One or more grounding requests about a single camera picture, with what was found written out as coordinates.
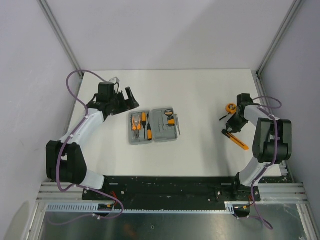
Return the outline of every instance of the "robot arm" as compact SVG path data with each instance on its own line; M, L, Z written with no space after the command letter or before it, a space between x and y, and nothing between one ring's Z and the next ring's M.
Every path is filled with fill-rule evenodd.
M105 177L87 170L82 148L108 116L117 115L139 107L130 87L125 88L128 95L128 99L125 100L122 91L119 93L115 91L115 85L119 87L119 79L117 77L109 82L101 82L98 86L98 93L87 104L88 114L83 124L73 135L71 133L75 130L75 127L70 129L59 141L49 141L46 145L46 174L49 179L56 180L58 155L63 143L71 135L71 139L68 141L62 154L63 157L67 156L67 160L61 160L60 180L93 189L101 189L103 187Z
M227 121L226 130L229 133L238 133L248 123L255 127L252 146L253 158L238 174L239 183L250 187L254 179L269 165L275 154L275 123L273 119L261 111L261 106L253 102L250 94L242 93L237 96L236 113ZM292 153L292 123L286 119L276 118L278 128L277 155L275 164L288 160Z

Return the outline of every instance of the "wall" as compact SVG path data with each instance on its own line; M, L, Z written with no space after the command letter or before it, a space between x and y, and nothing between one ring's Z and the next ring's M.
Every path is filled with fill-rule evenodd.
M0 239L12 221L6 239L20 238L46 179L46 143L64 133L73 105L72 70L37 1L1 2Z
M48 0L93 70L256 70L293 0Z
M292 157L289 165L303 182L320 225L320 1L303 4L289 31L262 74L269 96L283 102L276 111L292 121Z

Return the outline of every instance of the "metal rod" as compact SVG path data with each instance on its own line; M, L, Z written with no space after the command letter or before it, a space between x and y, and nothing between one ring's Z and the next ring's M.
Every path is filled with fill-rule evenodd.
M60 44L62 45L67 57L69 58L72 66L74 67L75 70L81 70L81 67L74 55L74 53L72 52L70 45L68 44L68 41L65 37L65 35L63 34L53 12L51 11L48 3L46 0L37 0L44 15L46 16L46 19L48 20L48 22L50 23L56 37L58 38ZM83 79L83 73L82 72L78 72L78 75L81 79Z
M270 61L271 57L275 53L276 48L279 46L279 43L285 36L286 32L288 31L289 27L291 26L292 22L294 21L295 17L297 16L301 6L305 0L294 0L292 3L288 13L286 14L278 32L276 33L268 51L266 52L258 70L257 75L260 76L261 73L264 71L267 63Z

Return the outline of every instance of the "tool tray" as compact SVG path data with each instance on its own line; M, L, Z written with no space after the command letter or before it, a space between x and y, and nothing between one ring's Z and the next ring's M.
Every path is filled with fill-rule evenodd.
M148 140L148 117L146 117L145 133L142 124L142 113L147 116L149 114L152 139ZM141 129L136 136L133 130L133 117L139 116ZM129 143L131 145L150 144L155 142L170 142L178 138L177 120L175 118L174 109L172 107L159 108L143 111L134 111L129 113Z

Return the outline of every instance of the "orange pliers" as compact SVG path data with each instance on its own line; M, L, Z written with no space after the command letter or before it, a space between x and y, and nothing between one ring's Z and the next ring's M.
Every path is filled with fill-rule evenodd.
M139 130L141 130L141 118L140 115L132 115L132 131L134 132L134 138L139 138Z

